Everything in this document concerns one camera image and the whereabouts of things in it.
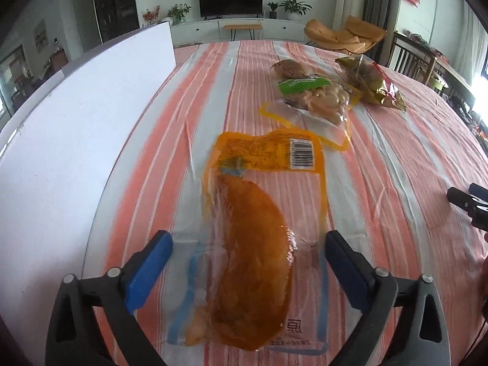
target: blue gripper pad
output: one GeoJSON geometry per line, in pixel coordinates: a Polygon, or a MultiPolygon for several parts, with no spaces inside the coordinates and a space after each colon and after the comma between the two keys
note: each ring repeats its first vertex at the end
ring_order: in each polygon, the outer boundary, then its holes
{"type": "Polygon", "coordinates": [[[488,202],[488,190],[478,184],[471,183],[469,185],[469,193],[471,195],[477,196],[485,202],[488,202]]]}
{"type": "Polygon", "coordinates": [[[338,231],[330,231],[325,236],[325,258],[351,306],[363,313],[369,310],[375,281],[373,267],[364,256],[353,251],[338,231]]]}
{"type": "Polygon", "coordinates": [[[171,234],[161,230],[124,266],[124,304],[129,314],[145,304],[172,252],[171,234]]]}

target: dark wooden cabinet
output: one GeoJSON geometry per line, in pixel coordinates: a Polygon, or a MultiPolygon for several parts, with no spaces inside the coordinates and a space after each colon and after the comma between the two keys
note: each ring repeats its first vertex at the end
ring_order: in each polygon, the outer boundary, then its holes
{"type": "Polygon", "coordinates": [[[139,28],[136,0],[94,0],[102,41],[139,28]]]}

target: barcode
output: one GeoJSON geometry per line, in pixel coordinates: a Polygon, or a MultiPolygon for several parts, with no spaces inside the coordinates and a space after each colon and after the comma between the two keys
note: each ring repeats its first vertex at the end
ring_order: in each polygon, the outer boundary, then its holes
{"type": "Polygon", "coordinates": [[[290,139],[290,169],[313,169],[313,144],[310,140],[290,139]]]}

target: food package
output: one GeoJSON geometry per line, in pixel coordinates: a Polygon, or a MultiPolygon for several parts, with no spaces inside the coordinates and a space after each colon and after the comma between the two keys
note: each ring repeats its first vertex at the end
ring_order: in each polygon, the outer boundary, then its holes
{"type": "Polygon", "coordinates": [[[378,63],[365,55],[341,57],[336,62],[363,91],[364,101],[401,111],[407,110],[400,90],[378,63]]]}
{"type": "Polygon", "coordinates": [[[330,75],[315,74],[291,59],[271,67],[282,98],[266,102],[260,113],[276,119],[287,128],[308,130],[339,151],[347,149],[349,123],[347,111],[361,92],[330,75]]]}
{"type": "Polygon", "coordinates": [[[224,133],[205,170],[203,194],[208,238],[190,261],[168,342],[324,353],[320,140],[287,129],[261,137],[224,133]]]}

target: white tv cabinet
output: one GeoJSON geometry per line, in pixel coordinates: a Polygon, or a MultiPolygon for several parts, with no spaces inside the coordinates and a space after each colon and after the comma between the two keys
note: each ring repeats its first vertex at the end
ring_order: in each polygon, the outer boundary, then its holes
{"type": "MultiPolygon", "coordinates": [[[[305,43],[305,23],[281,19],[213,19],[199,22],[184,22],[171,26],[175,47],[216,41],[230,41],[230,30],[225,25],[260,23],[263,30],[256,30],[256,40],[285,40],[305,43]]],[[[236,40],[249,40],[249,31],[238,30],[236,40]]]]}

